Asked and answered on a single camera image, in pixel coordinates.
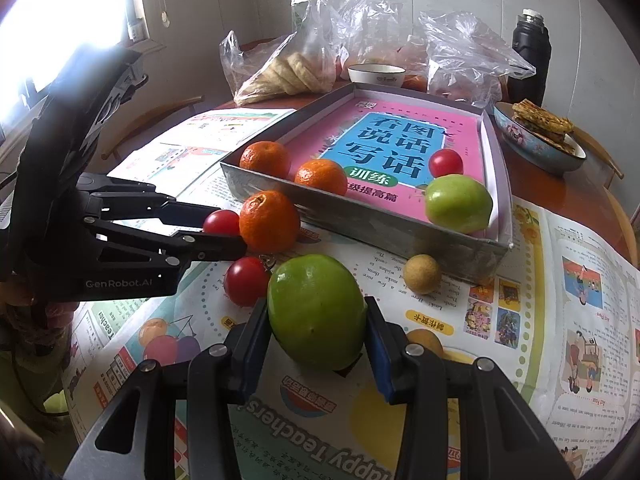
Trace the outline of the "operator left hand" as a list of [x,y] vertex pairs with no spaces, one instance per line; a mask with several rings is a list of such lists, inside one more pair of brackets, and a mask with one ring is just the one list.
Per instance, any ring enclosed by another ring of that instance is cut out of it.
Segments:
[[15,274],[1,282],[1,319],[28,344],[57,344],[67,335],[78,307],[78,301],[38,299],[27,282]]

